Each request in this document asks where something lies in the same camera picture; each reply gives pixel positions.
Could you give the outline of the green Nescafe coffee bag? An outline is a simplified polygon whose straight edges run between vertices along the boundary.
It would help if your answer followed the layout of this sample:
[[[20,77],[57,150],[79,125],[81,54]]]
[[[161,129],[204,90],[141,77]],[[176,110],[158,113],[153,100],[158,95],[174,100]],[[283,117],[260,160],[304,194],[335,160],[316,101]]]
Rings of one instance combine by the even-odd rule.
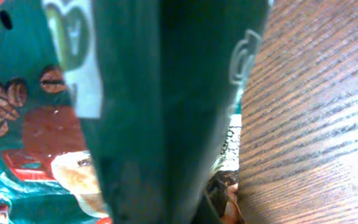
[[[272,1],[0,1],[0,223],[222,223]]]

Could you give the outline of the brown white snack bag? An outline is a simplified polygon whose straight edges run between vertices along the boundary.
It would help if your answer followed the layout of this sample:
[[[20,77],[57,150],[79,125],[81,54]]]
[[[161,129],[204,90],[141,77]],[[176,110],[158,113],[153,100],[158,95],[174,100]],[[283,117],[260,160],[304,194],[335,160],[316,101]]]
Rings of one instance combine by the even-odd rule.
[[[224,224],[246,224],[237,204],[238,171],[220,170],[208,181],[206,191]]]

